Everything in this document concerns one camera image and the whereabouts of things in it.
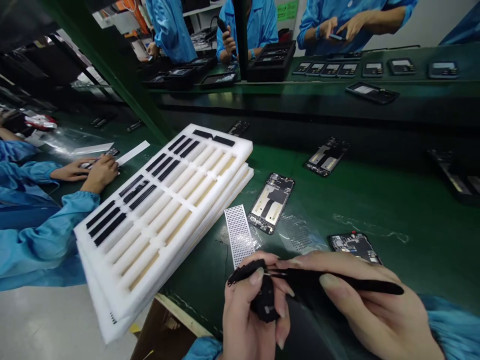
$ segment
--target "circuit board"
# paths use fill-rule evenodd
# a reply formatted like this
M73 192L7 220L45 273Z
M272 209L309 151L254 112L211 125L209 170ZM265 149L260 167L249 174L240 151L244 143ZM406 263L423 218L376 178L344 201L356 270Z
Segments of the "circuit board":
M308 159L303 167L326 178L350 148L350 144L331 136L318 151Z
M358 258L367 260L369 263L382 264L379 256L363 233L352 232L350 234L330 235L328 242L336 252L346 252Z
M272 235L294 185L293 179L272 172L248 213L248 222Z

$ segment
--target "floor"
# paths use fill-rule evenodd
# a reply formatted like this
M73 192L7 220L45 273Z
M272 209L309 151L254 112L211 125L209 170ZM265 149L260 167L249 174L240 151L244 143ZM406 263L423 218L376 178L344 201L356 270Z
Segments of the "floor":
M86 285L0 292L0 321L1 360L128 360L137 342L127 332L104 344Z

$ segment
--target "green sign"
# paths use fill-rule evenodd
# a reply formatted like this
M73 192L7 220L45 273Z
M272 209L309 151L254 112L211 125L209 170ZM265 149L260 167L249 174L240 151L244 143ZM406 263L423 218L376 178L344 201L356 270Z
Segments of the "green sign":
M278 13L278 21L294 20L297 17L297 8L299 1L286 2L278 5L276 11Z

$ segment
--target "hand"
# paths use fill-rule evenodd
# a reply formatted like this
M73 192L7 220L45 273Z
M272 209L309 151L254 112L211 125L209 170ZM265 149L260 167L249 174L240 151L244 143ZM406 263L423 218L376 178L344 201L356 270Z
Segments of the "hand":
M92 166L81 191L100 194L119 174L119 164L111 155L102 155Z
M360 260L349 253L321 251L279 261L277 266L399 284L405 290L403 295L356 291L332 274L322 275L319 279L330 300L345 315L357 339L379 358L444 359L432 337L422 301L386 267Z
M85 180L88 177L88 173L90 172L90 170L83 169L80 166L84 163L94 162L95 160L95 157L87 157L75 160L67 166L53 170L50 174L50 178L54 180L63 180L69 182Z
M264 259L267 265L273 265L277 256L263 251L243 259L239 266L254 260ZM259 268L248 279L229 287L225 285L225 306L223 308L223 354L222 360L273 360L275 343L284 348L285 339L290 332L290 315L286 294L294 295L287 282L272 278L275 297L275 310L280 315L276 321L265 323L250 310L251 301L262 287L264 269Z
M330 39L330 34L334 32L334 29L337 27L339 19L334 16L328 20L325 20L320 24L320 37L326 40Z
M157 44L155 44L155 42L152 41L151 43L148 44L148 48L146 49L146 52L148 53L148 55L153 56L154 58L157 58L157 56L160 53L160 50Z
M346 29L346 42L351 43L355 39L357 34L360 32L360 30L362 30L362 28L365 26L365 24L368 23L371 16L371 10L359 12L338 29L338 31L336 32L337 35Z
M228 30L222 34L221 38L223 39L223 46L225 47L226 54L232 56L232 52L237 49L237 46L234 38L230 36L230 25L228 25L227 29Z

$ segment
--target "black tweezers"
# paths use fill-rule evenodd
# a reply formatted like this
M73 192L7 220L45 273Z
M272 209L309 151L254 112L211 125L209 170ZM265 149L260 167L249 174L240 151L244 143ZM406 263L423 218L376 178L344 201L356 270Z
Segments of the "black tweezers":
M312 270L302 270L302 269L276 269L269 268L266 270L265 275L269 275L273 278L285 279L287 281L293 282L303 282L303 283L319 283L320 276L324 274L332 274L337 278L345 280L352 288L355 290L361 291L370 291L375 293L384 293L392 295L402 295L404 289L390 281L382 280L361 280L356 279L350 276L341 275L333 272L323 272L323 271L312 271Z

